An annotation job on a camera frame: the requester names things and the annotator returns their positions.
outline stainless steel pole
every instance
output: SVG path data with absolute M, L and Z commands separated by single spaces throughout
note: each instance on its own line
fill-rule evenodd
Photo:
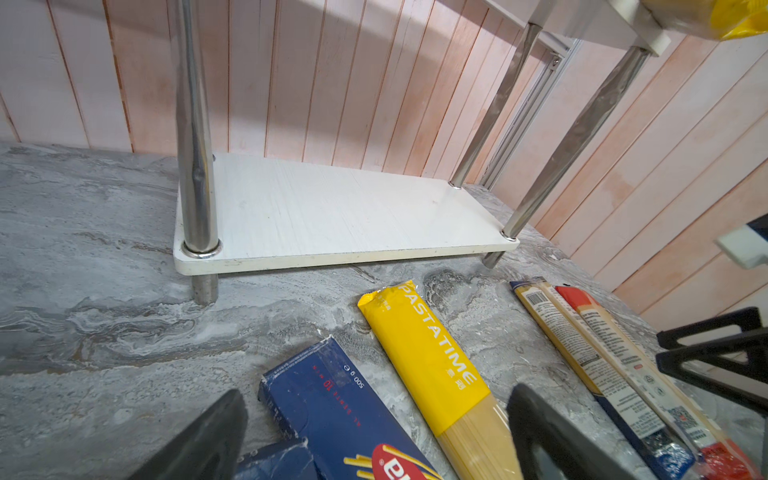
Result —
M 176 133 L 178 140 L 182 249 L 190 257 L 211 257 L 221 250 L 216 225 L 214 156 L 210 150 L 208 106 L 203 54 L 197 24 L 196 0 L 177 0 L 174 17 L 176 44 Z M 192 278 L 194 299 L 200 305 L 218 297 L 218 275 Z
M 456 172 L 448 182 L 452 187 L 461 188 L 464 184 L 464 180 L 466 179 L 469 170 L 472 168 L 472 164 L 475 163 L 475 159 L 478 157 L 483 144 L 491 134 L 491 130 L 493 129 L 498 116 L 504 109 L 504 105 L 507 103 L 507 99 L 509 99 L 509 95 L 512 93 L 512 88 L 515 87 L 515 83 L 518 81 L 518 77 L 520 77 L 523 65 L 525 65 L 525 61 L 531 54 L 533 44 L 536 43 L 536 38 L 538 38 L 540 32 L 541 27 L 538 25 L 529 23 L 525 27 L 522 45 L 515 50 L 515 54 L 512 56 L 512 61 L 507 68 L 507 73 L 502 79 L 502 84 L 498 86 L 496 96 L 493 97 L 491 105 L 485 112 L 485 116 L 482 118 L 478 130 L 475 132 L 475 136 L 472 137 L 472 141 L 469 143 L 469 147 L 467 148 L 466 153 L 464 153 L 464 157 L 462 157 L 462 161 L 459 162 Z
M 640 71 L 650 52 L 641 47 L 631 47 L 618 65 L 603 81 L 592 99 L 581 111 L 571 125 L 563 140 L 555 149 L 544 170 L 536 177 L 536 181 L 523 197 L 520 206 L 507 222 L 502 235 L 515 239 L 525 224 L 531 219 L 541 203 L 549 195 L 554 186 L 563 177 L 568 168 L 574 163 L 592 137 L 598 132 L 608 115 L 624 96 L 629 85 Z M 483 258 L 483 264 L 493 268 L 504 252 L 491 252 Z

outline gray marble surface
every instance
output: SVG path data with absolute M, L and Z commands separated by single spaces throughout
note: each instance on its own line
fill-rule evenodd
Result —
M 508 287 L 542 275 L 589 290 L 650 351 L 653 330 L 538 232 L 493 270 L 480 256 L 226 275 L 201 308 L 170 246 L 176 163 L 0 144 L 0 478 L 125 478 L 238 388 L 244 450 L 278 431 L 263 372 L 333 334 L 435 467 L 454 478 L 356 301 L 414 279 L 497 399 L 526 382 L 637 478 L 654 478 Z M 499 220 L 511 211 L 480 187 Z M 684 387 L 757 462 L 763 423 Z

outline spaghetti package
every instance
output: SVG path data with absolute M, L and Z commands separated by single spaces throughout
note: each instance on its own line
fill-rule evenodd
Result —
M 259 400 L 324 480 L 442 480 L 332 337 L 267 372 Z
M 614 317 L 591 295 L 572 286 L 556 287 L 561 297 L 576 310 L 592 333 L 602 341 L 627 370 L 638 378 L 664 410 L 672 412 L 689 438 L 701 450 L 708 478 L 758 478 L 751 461 L 701 408 L 661 374 L 646 353 L 619 326 Z
M 552 295 L 543 278 L 511 282 L 512 289 L 565 361 L 661 480 L 694 479 L 696 459 L 618 372 L 590 346 Z
M 504 410 L 414 283 L 363 295 L 357 306 L 459 478 L 522 478 Z

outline black plastic object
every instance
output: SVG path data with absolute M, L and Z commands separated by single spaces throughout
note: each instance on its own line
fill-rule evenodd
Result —
M 518 384 L 507 404 L 509 428 L 525 480 L 545 480 L 535 449 L 541 447 L 573 480 L 631 480 L 632 476 L 583 436 L 529 386 Z
M 229 480 L 247 423 L 243 396 L 232 389 L 128 480 Z
M 684 346 L 678 342 L 685 336 L 730 325 L 740 327 L 741 333 L 690 346 Z M 762 416 L 768 415 L 768 399 L 683 367 L 685 362 L 699 360 L 747 378 L 768 383 L 768 356 L 766 355 L 768 328 L 762 327 L 760 311 L 756 307 L 751 306 L 702 322 L 665 330 L 659 332 L 656 337 L 659 345 L 669 349 L 667 352 L 656 355 L 656 364 L 660 372 L 739 403 Z M 722 357 L 728 353 L 741 352 L 746 353 L 746 363 Z

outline pasta package barcode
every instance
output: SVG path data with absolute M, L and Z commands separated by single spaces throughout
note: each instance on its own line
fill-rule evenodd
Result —
M 549 301 L 546 295 L 544 295 L 542 292 L 526 293 L 525 298 L 528 299 L 528 302 L 531 302 L 531 305 L 538 305 L 539 303 Z

